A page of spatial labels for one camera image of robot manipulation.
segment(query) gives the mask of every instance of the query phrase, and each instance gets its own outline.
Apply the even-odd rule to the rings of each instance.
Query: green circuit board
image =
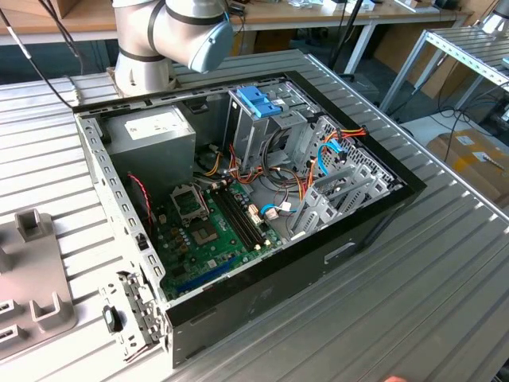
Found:
[[[234,183],[224,192],[231,193],[235,202],[242,206],[243,213],[248,216],[246,209],[251,201],[242,186]],[[204,190],[201,195],[209,216],[206,220],[198,218],[191,221],[188,227],[182,224],[171,198],[156,210],[160,220],[157,228],[157,254],[166,270],[161,287],[173,298],[196,289],[282,244],[273,229],[264,224],[260,227],[253,224],[253,228],[263,238],[263,243],[259,248],[248,249],[225,217],[228,212],[221,211],[214,201],[211,190]],[[196,200],[191,197],[181,198],[177,203],[186,213],[196,209]]]

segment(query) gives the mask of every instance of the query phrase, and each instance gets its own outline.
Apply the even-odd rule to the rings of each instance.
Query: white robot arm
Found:
[[[223,4],[220,0],[114,0],[118,88],[128,96],[169,90],[175,82],[171,60],[202,73],[217,68],[233,44]]]
[[[509,30],[509,0],[500,0],[491,13],[481,22],[481,29],[496,37],[507,38]]]

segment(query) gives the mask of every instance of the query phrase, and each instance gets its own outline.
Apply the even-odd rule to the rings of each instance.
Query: motherboard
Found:
[[[157,253],[166,269],[161,287],[169,296],[177,298],[282,245],[272,228],[254,220],[254,205],[240,184],[186,188],[156,208]],[[189,219],[194,212],[196,218]]]

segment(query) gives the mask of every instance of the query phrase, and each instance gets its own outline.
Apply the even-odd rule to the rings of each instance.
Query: metal workbench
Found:
[[[0,87],[0,223],[29,206],[54,216],[79,321],[0,364],[5,381],[489,381],[509,357],[509,219],[425,148],[298,51],[226,60],[184,86],[297,70],[427,189],[362,254],[181,368],[151,350],[132,364],[101,317],[97,287],[122,261],[69,110],[41,82]],[[68,80],[57,88],[71,99]],[[86,102],[113,99],[105,75],[76,77]]]
[[[430,74],[433,74],[438,61],[443,56],[449,55],[479,74],[472,86],[458,101],[456,108],[460,108],[468,100],[483,79],[509,91],[509,69],[502,65],[502,59],[509,57],[509,36],[504,38],[493,37],[474,26],[431,29],[422,32],[421,37],[383,99],[380,110],[387,111],[389,109],[426,43],[437,47],[437,51],[416,82],[416,88],[419,88],[422,82]]]

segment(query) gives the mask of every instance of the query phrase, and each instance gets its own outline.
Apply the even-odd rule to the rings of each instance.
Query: pci slot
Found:
[[[230,270],[231,264],[234,261],[235,261],[235,258],[229,259],[227,261],[227,263],[221,264],[218,267],[210,270],[209,272],[204,273],[201,276],[198,276],[192,280],[189,280],[180,286],[177,286],[177,293],[180,294],[187,290],[196,289],[200,285],[203,285],[203,284],[209,282],[210,280],[213,280],[216,277],[221,276],[222,274],[224,274]]]

